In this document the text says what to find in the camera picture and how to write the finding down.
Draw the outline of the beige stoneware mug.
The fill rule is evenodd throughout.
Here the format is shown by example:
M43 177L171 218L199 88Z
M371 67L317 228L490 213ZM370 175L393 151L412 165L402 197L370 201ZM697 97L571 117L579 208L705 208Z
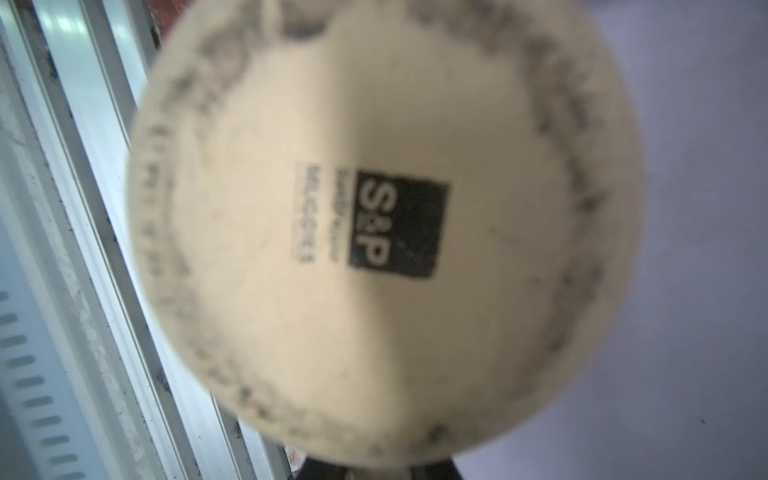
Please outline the beige stoneware mug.
M515 428L636 262L643 165L575 1L196 1L134 117L146 298L216 399L329 462Z

